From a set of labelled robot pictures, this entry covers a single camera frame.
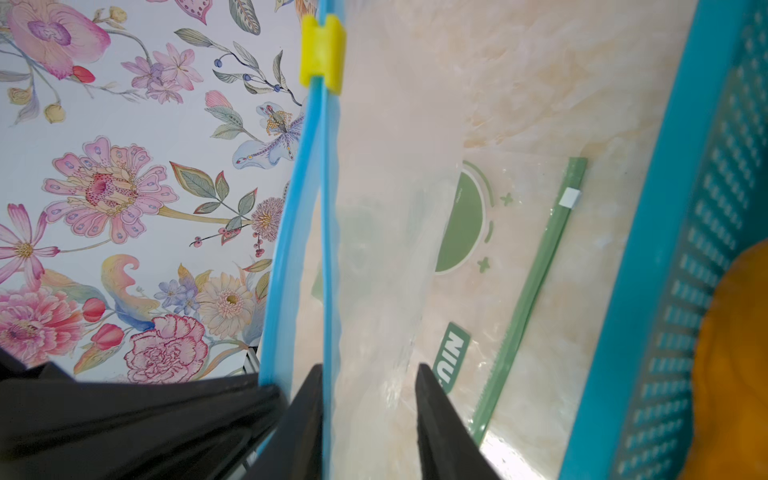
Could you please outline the teal plastic basket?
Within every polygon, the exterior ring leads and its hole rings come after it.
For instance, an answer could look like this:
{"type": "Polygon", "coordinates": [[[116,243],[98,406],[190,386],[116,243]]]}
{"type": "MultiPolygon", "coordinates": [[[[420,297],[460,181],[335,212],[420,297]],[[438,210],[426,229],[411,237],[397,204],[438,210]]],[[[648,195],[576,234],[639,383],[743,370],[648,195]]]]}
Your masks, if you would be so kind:
{"type": "Polygon", "coordinates": [[[702,1],[560,475],[673,479],[693,438],[701,323],[767,236],[767,5],[702,1]]]}

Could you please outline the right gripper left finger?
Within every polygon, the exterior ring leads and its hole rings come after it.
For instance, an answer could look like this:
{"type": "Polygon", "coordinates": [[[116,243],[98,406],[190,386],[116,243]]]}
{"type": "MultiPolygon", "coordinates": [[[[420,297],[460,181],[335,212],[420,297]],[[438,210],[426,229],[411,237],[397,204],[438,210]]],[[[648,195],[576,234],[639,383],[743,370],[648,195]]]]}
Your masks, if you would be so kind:
{"type": "Polygon", "coordinates": [[[322,365],[316,364],[243,479],[322,477],[322,382],[322,365]]]}

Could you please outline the yellow zipper slider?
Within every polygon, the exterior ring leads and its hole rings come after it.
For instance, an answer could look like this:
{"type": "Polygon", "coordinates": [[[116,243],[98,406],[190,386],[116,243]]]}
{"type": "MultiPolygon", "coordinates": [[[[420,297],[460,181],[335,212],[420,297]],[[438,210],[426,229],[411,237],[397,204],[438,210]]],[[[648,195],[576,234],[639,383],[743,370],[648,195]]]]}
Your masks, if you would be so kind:
{"type": "Polygon", "coordinates": [[[322,78],[326,88],[340,96],[343,88],[346,54],[346,30],[338,16],[327,14],[323,24],[312,16],[301,21],[299,82],[309,87],[314,78],[322,78]]]}

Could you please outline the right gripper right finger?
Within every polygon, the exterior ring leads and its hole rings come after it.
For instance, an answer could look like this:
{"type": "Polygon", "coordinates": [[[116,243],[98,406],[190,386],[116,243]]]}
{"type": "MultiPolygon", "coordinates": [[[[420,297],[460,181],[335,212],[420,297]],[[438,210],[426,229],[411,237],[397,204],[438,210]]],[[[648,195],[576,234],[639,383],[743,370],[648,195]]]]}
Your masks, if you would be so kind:
{"type": "Polygon", "coordinates": [[[422,478],[499,480],[425,363],[418,366],[415,393],[422,478]]]}

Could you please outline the clear blue-zip bag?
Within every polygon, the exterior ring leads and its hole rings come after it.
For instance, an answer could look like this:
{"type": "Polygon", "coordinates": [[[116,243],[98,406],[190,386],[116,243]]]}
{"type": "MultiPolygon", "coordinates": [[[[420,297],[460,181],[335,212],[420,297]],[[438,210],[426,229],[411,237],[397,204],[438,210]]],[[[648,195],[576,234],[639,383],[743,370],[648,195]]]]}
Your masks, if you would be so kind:
{"type": "Polygon", "coordinates": [[[323,372],[323,479],[392,479],[399,406],[460,177],[465,101],[390,1],[323,1],[343,88],[308,89],[271,268],[259,378],[294,398],[323,372]]]}

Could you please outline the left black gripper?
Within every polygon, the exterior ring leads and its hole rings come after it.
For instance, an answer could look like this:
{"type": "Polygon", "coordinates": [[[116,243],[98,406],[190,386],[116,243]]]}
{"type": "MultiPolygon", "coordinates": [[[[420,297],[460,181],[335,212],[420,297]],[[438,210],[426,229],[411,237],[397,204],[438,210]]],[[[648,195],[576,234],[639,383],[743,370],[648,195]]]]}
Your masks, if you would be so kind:
{"type": "Polygon", "coordinates": [[[77,382],[1,354],[4,479],[226,479],[286,409],[255,374],[178,384],[77,382]]]}

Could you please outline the large orange mango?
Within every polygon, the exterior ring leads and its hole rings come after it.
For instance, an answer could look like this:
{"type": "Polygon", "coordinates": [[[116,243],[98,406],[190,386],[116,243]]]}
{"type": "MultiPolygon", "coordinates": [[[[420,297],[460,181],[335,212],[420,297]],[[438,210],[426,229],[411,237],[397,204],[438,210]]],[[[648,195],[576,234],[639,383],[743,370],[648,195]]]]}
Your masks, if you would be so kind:
{"type": "Polygon", "coordinates": [[[716,287],[695,351],[693,439],[680,479],[767,477],[767,242],[716,287]]]}

